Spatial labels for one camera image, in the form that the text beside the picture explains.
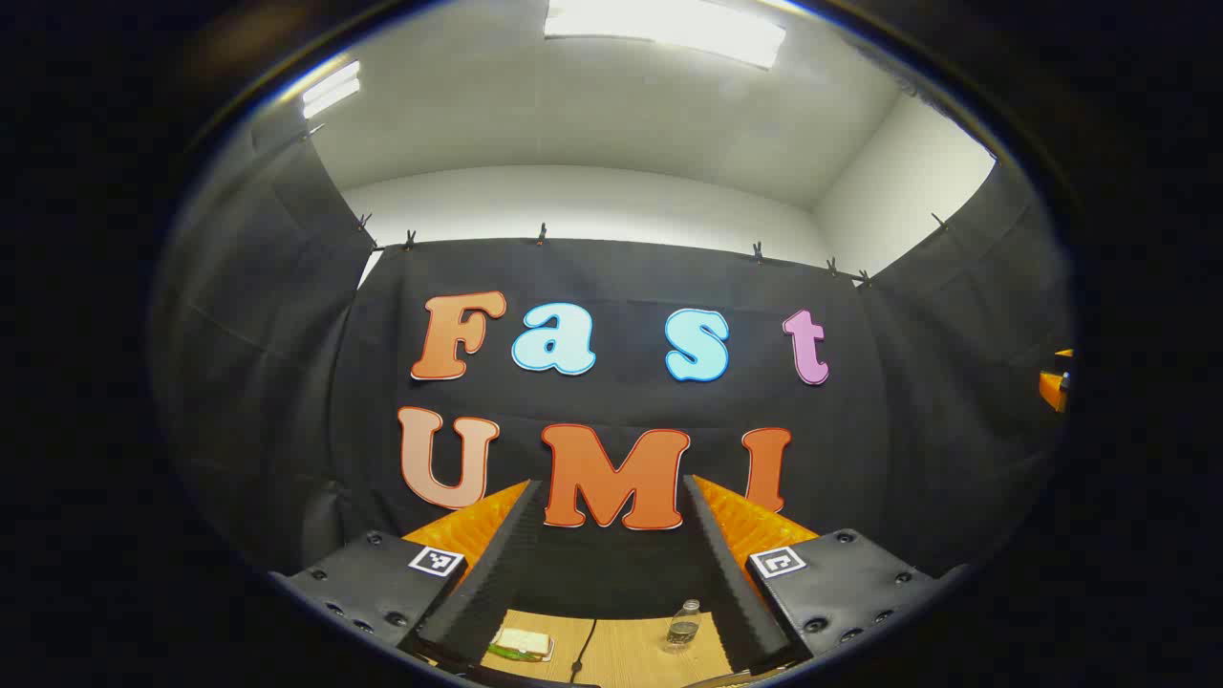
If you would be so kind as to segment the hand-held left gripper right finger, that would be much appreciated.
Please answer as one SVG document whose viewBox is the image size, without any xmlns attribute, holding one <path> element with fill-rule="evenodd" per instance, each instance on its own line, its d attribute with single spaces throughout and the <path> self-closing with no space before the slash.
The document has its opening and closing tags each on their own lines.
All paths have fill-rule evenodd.
<svg viewBox="0 0 1223 688">
<path fill-rule="evenodd" d="M 929 576 L 855 528 L 806 528 L 700 477 L 681 481 L 713 590 L 700 598 L 734 670 L 819 666 L 912 621 L 965 574 Z"/>
</svg>

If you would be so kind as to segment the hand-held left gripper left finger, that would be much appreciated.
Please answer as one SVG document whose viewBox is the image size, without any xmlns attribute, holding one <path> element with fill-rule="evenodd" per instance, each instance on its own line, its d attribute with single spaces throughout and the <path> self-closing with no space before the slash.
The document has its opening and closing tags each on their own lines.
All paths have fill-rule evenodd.
<svg viewBox="0 0 1223 688">
<path fill-rule="evenodd" d="M 393 653 L 470 668 L 526 580 L 544 500 L 541 481 L 519 483 L 412 536 L 364 532 L 294 576 L 272 579 L 327 621 Z"/>
</svg>

